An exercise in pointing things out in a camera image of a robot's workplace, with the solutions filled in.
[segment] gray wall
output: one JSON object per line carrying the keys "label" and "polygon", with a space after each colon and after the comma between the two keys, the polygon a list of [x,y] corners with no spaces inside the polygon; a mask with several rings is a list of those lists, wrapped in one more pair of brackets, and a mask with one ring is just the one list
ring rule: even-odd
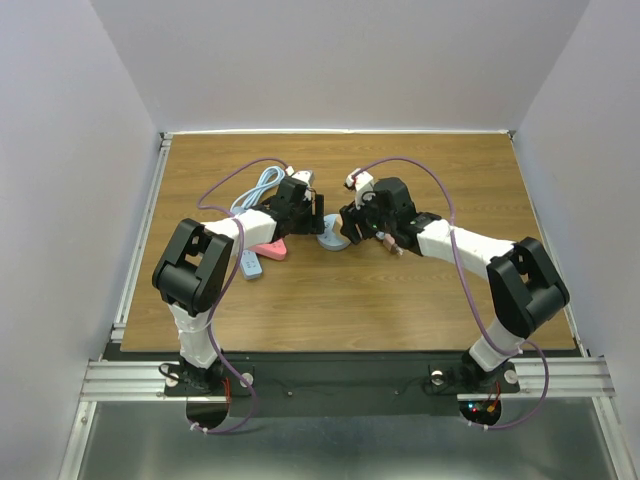
{"label": "gray wall", "polygon": [[592,0],[516,137],[518,159],[573,295],[605,354],[640,460],[640,3]]}
{"label": "gray wall", "polygon": [[57,478],[156,129],[85,0],[0,2],[0,477]]}
{"label": "gray wall", "polygon": [[162,130],[520,125],[587,0],[91,0]]}

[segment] pink object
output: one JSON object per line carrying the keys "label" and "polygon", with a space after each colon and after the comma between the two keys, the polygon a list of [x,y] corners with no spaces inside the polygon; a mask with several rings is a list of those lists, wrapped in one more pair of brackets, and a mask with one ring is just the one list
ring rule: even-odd
{"label": "pink object", "polygon": [[287,246],[284,244],[284,240],[280,239],[273,243],[263,243],[262,245],[256,245],[249,250],[262,255],[263,257],[273,258],[274,260],[284,260],[287,255]]}

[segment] gray floor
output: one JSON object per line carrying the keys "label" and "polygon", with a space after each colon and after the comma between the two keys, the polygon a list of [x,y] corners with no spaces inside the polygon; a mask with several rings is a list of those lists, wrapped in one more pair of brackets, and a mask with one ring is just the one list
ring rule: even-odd
{"label": "gray floor", "polygon": [[[504,420],[531,405],[506,403]],[[80,478],[615,478],[588,399],[547,400],[530,422],[503,432],[427,416],[255,419],[249,430],[190,432],[181,404],[102,404]]]}

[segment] light blue rope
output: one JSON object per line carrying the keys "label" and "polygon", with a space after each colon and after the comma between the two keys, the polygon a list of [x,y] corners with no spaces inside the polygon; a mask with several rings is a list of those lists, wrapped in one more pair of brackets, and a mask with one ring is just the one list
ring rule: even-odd
{"label": "light blue rope", "polygon": [[247,210],[260,202],[260,197],[273,187],[280,184],[284,178],[284,170],[278,166],[267,167],[255,187],[247,190],[238,198],[236,198],[231,204],[231,210],[238,206],[238,203],[242,201],[241,207]]}

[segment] wooden tabletop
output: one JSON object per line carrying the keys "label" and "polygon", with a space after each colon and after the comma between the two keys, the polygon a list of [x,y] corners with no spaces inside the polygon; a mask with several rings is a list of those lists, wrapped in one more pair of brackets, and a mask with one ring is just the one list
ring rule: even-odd
{"label": "wooden tabletop", "polygon": [[[482,235],[540,238],[506,135],[185,135],[175,136],[160,187],[122,350],[177,351],[173,317],[151,286],[151,274],[183,218],[222,218],[198,211],[198,197],[215,181],[257,157],[275,156],[315,172],[325,213],[353,200],[343,187],[356,167],[392,155],[428,164],[449,188],[457,225]],[[267,163],[255,165],[214,192],[207,203],[229,207],[255,185]],[[400,177],[418,211],[448,218],[442,193],[413,165],[392,162],[370,172]],[[228,350],[449,350],[479,336],[455,269],[413,254],[391,255],[378,241],[330,252],[315,236],[289,236],[282,262],[260,258],[263,276],[233,282],[214,317]],[[493,304],[486,282],[469,273],[485,324]],[[573,348],[564,314],[534,337],[543,348]]]}

